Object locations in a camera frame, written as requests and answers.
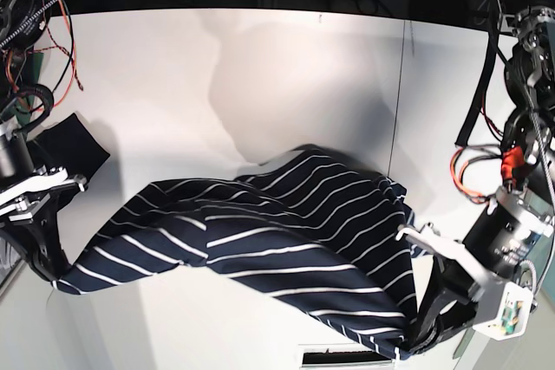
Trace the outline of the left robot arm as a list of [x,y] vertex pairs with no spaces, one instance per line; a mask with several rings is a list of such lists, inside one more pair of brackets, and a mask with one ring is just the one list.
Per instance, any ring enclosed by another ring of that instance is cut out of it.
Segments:
[[[521,336],[546,278],[529,255],[541,238],[554,237],[554,0],[491,2],[486,59],[449,166],[457,191],[483,212],[461,240],[430,223],[397,233],[434,259],[408,331],[412,354],[468,328],[496,341]],[[500,186],[485,194],[465,186],[470,161],[462,155],[476,120],[486,115],[496,61],[504,63],[514,109],[494,144],[474,148],[476,162],[500,162]]]

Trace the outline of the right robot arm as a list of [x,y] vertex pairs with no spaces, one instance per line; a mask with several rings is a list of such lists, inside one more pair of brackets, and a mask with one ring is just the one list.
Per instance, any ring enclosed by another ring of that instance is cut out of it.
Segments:
[[58,104],[50,88],[22,78],[54,5],[72,29],[64,0],[1,0],[1,238],[46,282],[69,268],[57,226],[59,198],[88,185],[62,166],[35,163],[27,144]]

